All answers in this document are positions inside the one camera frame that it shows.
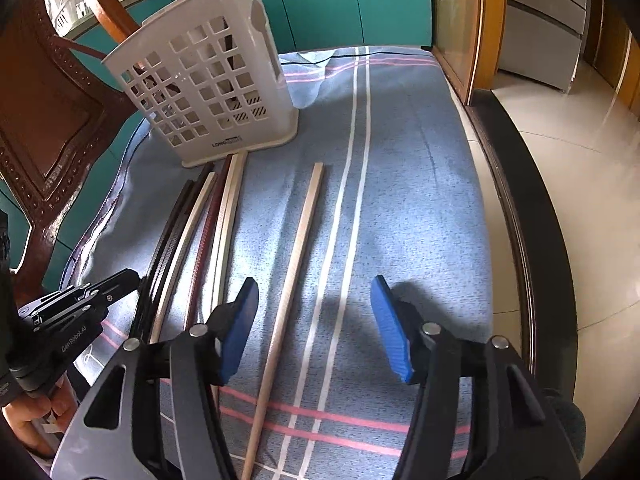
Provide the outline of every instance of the white plastic basket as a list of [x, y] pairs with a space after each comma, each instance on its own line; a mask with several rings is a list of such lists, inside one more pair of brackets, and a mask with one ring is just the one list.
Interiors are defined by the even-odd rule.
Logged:
[[103, 63], [187, 168], [297, 133], [262, 0], [176, 0]]

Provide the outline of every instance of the human hand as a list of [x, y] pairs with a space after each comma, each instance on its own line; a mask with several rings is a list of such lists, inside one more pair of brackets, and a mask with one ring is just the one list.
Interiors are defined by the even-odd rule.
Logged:
[[78, 409], [76, 396], [66, 374], [60, 377], [56, 386], [58, 389], [53, 393], [51, 399], [48, 397], [33, 399], [27, 394], [21, 394], [14, 402], [2, 409], [4, 418], [18, 440], [43, 458], [53, 457], [55, 452], [44, 437], [38, 433], [31, 421], [42, 418], [53, 411], [56, 414], [56, 423], [60, 431], [64, 433]]

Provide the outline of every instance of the blue gripper pad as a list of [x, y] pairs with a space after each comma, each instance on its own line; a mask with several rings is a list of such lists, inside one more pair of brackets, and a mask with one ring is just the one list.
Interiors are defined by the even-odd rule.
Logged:
[[371, 282], [370, 298], [391, 369], [400, 376], [402, 382], [408, 384], [414, 374], [409, 340], [396, 316], [393, 293], [382, 276], [376, 276]]
[[246, 345], [246, 340], [254, 324], [255, 313], [258, 310], [258, 284], [253, 278], [244, 280], [240, 292], [236, 297], [234, 316], [231, 329], [222, 342], [220, 349], [220, 378], [223, 384], [235, 375], [240, 366], [240, 359]]

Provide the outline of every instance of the metal screw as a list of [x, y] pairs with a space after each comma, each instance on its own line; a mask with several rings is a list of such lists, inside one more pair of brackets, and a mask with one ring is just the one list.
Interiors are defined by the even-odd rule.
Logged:
[[505, 338], [505, 336], [503, 336], [503, 335], [493, 336], [491, 338], [491, 343], [498, 350], [506, 350], [507, 348], [509, 348], [509, 340], [507, 338]]
[[442, 331], [442, 327], [437, 323], [425, 323], [422, 326], [422, 331], [426, 335], [438, 335]]
[[127, 351], [127, 352], [132, 352], [134, 351], [136, 348], [138, 348], [140, 346], [140, 340], [136, 339], [135, 337], [131, 337], [129, 339], [127, 339], [122, 347]]
[[197, 325], [193, 325], [189, 329], [189, 334], [192, 337], [202, 337], [209, 331], [209, 327], [204, 323], [198, 323]]

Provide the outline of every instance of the white stick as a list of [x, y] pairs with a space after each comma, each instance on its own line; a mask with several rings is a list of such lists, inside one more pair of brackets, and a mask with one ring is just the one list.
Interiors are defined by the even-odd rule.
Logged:
[[214, 258], [214, 250], [217, 250], [215, 257], [215, 272], [213, 279], [213, 293], [211, 295], [211, 311], [224, 301], [226, 263], [229, 258], [229, 248], [231, 246], [231, 235], [234, 230], [236, 219], [236, 208], [240, 196], [242, 185], [242, 174], [246, 163], [246, 152], [239, 152], [231, 159], [229, 166], [229, 176], [226, 180], [225, 191], [222, 195], [220, 214], [216, 223], [216, 232], [213, 237], [213, 249], [211, 256]]
[[184, 261], [184, 257], [187, 254], [187, 249], [190, 246], [191, 238], [193, 237], [193, 234], [198, 227], [198, 221], [200, 220], [202, 209], [207, 203], [207, 198], [209, 197], [209, 193], [211, 192], [215, 181], [216, 174], [213, 172], [209, 173], [206, 180], [204, 181], [202, 190], [200, 190], [200, 194], [198, 195], [198, 198], [193, 205], [193, 209], [189, 214], [189, 218], [187, 219], [187, 224], [184, 227], [184, 231], [182, 231], [182, 235], [180, 236], [180, 240], [178, 241], [178, 246], [175, 250], [174, 259], [171, 262], [171, 266], [169, 267], [169, 273], [167, 275], [166, 283], [164, 284], [164, 289], [162, 290], [162, 294], [160, 296], [158, 312], [156, 313], [156, 318], [154, 319], [154, 326], [151, 330], [149, 343], [157, 343], [160, 339], [160, 331], [162, 330], [164, 315], [166, 314], [166, 310], [169, 307], [169, 302], [171, 300], [172, 293], [174, 292], [175, 282], [178, 280], [178, 277], [182, 270], [182, 263]]
[[305, 205], [300, 215], [300, 223], [296, 232], [296, 238], [289, 259], [289, 267], [287, 267], [287, 275], [284, 279], [282, 295], [280, 296], [280, 304], [276, 313], [276, 321], [273, 327], [273, 335], [271, 335], [271, 343], [269, 344], [269, 353], [267, 355], [267, 364], [264, 367], [262, 375], [262, 383], [260, 384], [260, 393], [255, 407], [254, 423], [251, 426], [251, 435], [249, 436], [249, 444], [246, 450], [246, 461], [242, 470], [242, 480], [250, 480], [251, 473], [254, 469], [255, 456], [260, 444], [260, 434], [262, 433], [262, 425], [264, 417], [267, 413], [267, 403], [271, 396], [271, 387], [278, 367], [278, 359], [280, 357], [280, 349], [284, 339], [284, 331], [287, 324], [287, 316], [289, 315], [289, 307], [291, 298], [298, 282], [298, 273], [302, 264], [302, 256], [305, 253], [306, 239], [311, 228], [311, 220], [318, 201], [318, 193], [320, 191], [320, 180], [322, 179], [322, 163], [314, 164], [314, 171], [311, 174], [311, 181], [306, 190]]

